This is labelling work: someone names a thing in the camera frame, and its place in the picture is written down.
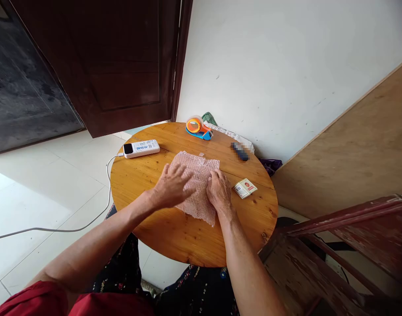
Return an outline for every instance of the pink bubble wrap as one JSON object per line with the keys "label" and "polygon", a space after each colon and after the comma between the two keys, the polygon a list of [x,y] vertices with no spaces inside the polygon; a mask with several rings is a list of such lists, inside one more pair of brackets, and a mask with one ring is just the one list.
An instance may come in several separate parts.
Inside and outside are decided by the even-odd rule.
{"label": "pink bubble wrap", "polygon": [[188,154],[186,151],[178,153],[170,166],[177,163],[186,165],[184,175],[189,170],[193,171],[193,177],[186,183],[185,190],[196,188],[196,192],[192,194],[186,201],[176,207],[186,214],[192,215],[194,218],[203,219],[208,224],[215,224],[215,208],[212,206],[206,195],[206,187],[208,185],[208,177],[210,170],[220,167],[220,160],[205,159],[200,156]]}

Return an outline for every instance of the wooden tabletop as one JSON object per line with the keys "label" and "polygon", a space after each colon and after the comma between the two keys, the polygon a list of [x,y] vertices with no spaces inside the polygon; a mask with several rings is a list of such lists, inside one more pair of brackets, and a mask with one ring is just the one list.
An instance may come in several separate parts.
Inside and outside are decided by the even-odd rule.
{"label": "wooden tabletop", "polygon": [[[243,162],[230,148],[230,143],[235,141],[231,137],[214,131],[210,141],[202,140],[189,135],[184,123],[148,127],[127,143],[151,139],[160,145],[159,153],[131,159],[120,157],[113,163],[111,184],[117,210],[123,209],[143,191],[153,188],[164,165],[171,163],[178,152],[204,153],[206,159],[220,160],[220,169],[232,185],[247,178],[258,188],[243,200],[232,190],[232,202],[253,248],[261,250],[274,230],[278,203],[272,181],[259,160],[250,154],[250,159]],[[215,226],[211,227],[177,208],[165,208],[144,220],[134,234],[168,258],[196,266],[226,266],[225,245],[217,216]]]}

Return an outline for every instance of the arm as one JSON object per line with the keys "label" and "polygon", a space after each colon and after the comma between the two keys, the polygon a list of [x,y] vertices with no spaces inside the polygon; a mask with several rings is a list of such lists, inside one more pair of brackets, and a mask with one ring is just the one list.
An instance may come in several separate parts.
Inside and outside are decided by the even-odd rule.
{"label": "arm", "polygon": [[135,201],[111,216],[75,243],[70,245],[27,285],[37,281],[59,283],[68,296],[69,308],[77,294],[94,280],[102,267],[126,240],[132,230],[158,209],[174,207],[189,197],[194,190],[183,190],[192,177],[182,178],[186,166],[164,167],[156,186],[142,193]]}
{"label": "arm", "polygon": [[227,268],[241,315],[285,315],[270,276],[254,252],[231,202],[227,177],[211,171],[207,194],[216,208],[226,246]]}

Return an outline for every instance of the white cable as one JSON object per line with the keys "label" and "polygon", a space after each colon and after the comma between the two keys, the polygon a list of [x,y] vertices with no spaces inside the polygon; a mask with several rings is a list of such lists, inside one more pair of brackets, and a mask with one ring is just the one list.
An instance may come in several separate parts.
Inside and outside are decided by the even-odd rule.
{"label": "white cable", "polygon": [[116,157],[122,157],[122,156],[124,156],[123,153],[117,154],[116,156],[112,157],[112,158],[108,161],[108,163],[105,165],[105,171],[106,171],[107,177],[108,177],[108,179],[109,179],[109,198],[108,198],[108,201],[107,201],[107,206],[105,207],[105,209],[104,209],[96,218],[94,218],[94,219],[93,219],[91,222],[89,222],[87,225],[85,225],[85,226],[82,227],[82,228],[75,229],[75,230],[57,230],[57,229],[51,229],[51,228],[33,227],[33,228],[25,229],[25,230],[19,230],[19,231],[14,232],[14,233],[9,233],[9,234],[6,234],[6,235],[2,235],[2,236],[0,236],[0,239],[1,239],[1,238],[5,238],[5,237],[9,237],[9,236],[13,236],[13,235],[16,235],[16,234],[19,234],[19,233],[24,233],[24,232],[27,232],[27,231],[30,231],[30,230],[42,230],[42,231],[50,231],[50,232],[57,232],[57,233],[74,233],[74,232],[83,230],[83,229],[87,228],[88,226],[90,226],[90,225],[91,225],[98,217],[100,217],[101,214],[104,213],[104,212],[106,211],[106,209],[108,209],[109,206],[110,206],[110,193],[112,192],[112,184],[110,183],[109,163],[110,163],[114,158],[116,158]]}

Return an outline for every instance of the floral pants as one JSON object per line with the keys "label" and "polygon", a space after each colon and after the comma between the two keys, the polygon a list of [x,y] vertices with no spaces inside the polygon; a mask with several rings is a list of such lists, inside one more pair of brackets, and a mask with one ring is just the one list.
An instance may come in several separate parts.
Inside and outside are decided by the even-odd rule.
{"label": "floral pants", "polygon": [[[113,204],[106,219],[117,213]],[[138,239],[132,233],[97,275],[89,292],[128,293],[148,297],[156,315],[232,315],[238,316],[235,296],[227,268],[190,265],[179,279],[155,299],[141,287]]]}

